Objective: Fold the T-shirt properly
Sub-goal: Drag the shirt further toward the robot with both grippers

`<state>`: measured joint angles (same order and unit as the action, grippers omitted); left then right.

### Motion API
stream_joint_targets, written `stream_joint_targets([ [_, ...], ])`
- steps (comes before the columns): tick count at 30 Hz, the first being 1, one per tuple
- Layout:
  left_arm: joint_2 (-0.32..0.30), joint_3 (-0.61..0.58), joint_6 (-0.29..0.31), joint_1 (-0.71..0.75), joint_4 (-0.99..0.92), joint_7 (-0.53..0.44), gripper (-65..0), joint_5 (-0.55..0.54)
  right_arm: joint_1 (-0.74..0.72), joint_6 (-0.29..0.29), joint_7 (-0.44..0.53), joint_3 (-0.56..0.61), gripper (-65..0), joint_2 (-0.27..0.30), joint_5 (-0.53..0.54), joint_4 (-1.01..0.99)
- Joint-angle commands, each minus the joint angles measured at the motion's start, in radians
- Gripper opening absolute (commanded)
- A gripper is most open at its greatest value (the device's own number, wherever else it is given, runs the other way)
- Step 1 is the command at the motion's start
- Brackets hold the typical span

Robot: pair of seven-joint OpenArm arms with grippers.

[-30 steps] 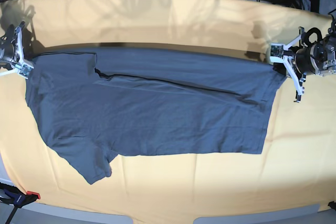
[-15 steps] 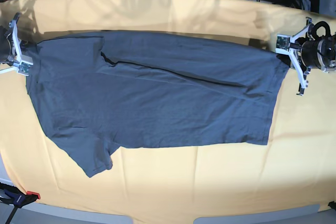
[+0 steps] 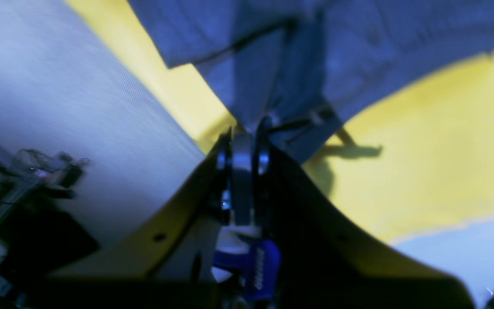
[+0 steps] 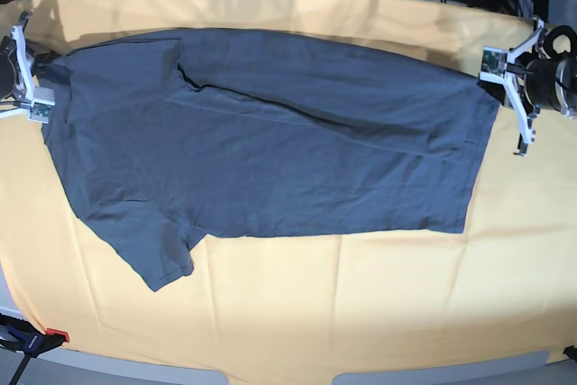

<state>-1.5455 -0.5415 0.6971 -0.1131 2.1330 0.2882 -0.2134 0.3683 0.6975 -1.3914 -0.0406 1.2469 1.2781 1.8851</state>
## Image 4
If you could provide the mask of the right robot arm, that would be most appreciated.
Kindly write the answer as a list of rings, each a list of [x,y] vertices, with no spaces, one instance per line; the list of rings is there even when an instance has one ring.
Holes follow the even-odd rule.
[[[55,53],[25,39],[32,13],[24,11],[1,41],[1,118],[24,115],[29,121],[47,124],[55,106],[54,91],[42,87],[38,78]]]

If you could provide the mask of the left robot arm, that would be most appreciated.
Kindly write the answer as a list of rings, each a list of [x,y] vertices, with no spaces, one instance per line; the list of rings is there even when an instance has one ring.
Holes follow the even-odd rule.
[[[576,31],[568,25],[547,29],[538,19],[518,46],[485,46],[478,84],[516,114],[517,155],[535,142],[535,119],[544,110],[576,116]]]

